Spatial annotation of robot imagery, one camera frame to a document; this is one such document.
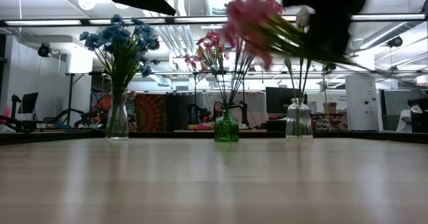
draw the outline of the glass vase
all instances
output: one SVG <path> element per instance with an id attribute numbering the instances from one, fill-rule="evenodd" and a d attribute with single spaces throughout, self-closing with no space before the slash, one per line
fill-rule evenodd
<path id="1" fill-rule="evenodd" d="M 303 99 L 293 98 L 287 110 L 286 138 L 312 138 L 310 110 Z"/>
<path id="2" fill-rule="evenodd" d="M 224 110 L 221 117 L 215 121 L 214 141 L 239 141 L 239 124 L 238 121 L 232 116 L 230 110 Z"/>
<path id="3" fill-rule="evenodd" d="M 112 88 L 112 104 L 108 113 L 106 138 L 128 139 L 128 114 L 126 113 L 126 88 Z"/>

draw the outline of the computer monitor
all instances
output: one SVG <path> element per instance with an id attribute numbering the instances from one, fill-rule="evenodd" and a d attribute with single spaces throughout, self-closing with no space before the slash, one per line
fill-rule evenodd
<path id="1" fill-rule="evenodd" d="M 39 93 L 24 94 L 21 100 L 21 106 L 19 107 L 18 114 L 32 114 L 37 102 Z"/>
<path id="2" fill-rule="evenodd" d="M 300 95 L 299 90 L 296 90 L 296 95 Z M 287 114 L 287 108 L 292 104 L 292 98 L 294 98 L 294 90 L 292 88 L 266 87 L 267 113 Z"/>

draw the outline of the woman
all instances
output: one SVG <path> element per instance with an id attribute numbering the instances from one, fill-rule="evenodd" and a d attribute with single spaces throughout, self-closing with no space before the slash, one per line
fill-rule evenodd
<path id="1" fill-rule="evenodd" d="M 218 118 L 220 118 L 220 116 L 221 116 L 221 102 L 217 101 L 216 103 L 214 103 L 212 121 L 215 122 Z"/>

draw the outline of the vase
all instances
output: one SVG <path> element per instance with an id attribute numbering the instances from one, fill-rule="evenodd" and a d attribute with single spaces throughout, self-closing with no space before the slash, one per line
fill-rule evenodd
<path id="1" fill-rule="evenodd" d="M 126 88 L 112 88 L 112 104 L 108 113 L 106 138 L 128 139 L 128 114 L 126 113 Z"/>
<path id="2" fill-rule="evenodd" d="M 312 138 L 310 110 L 303 99 L 293 98 L 287 109 L 286 138 Z"/>
<path id="3" fill-rule="evenodd" d="M 221 117 L 215 121 L 214 141 L 239 141 L 239 124 L 238 121 L 232 116 L 230 110 L 224 110 Z"/>

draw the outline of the table surface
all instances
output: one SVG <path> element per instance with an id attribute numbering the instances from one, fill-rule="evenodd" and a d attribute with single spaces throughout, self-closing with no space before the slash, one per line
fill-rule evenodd
<path id="1" fill-rule="evenodd" d="M 358 139 L 0 146 L 0 223 L 424 223 L 428 145 Z"/>

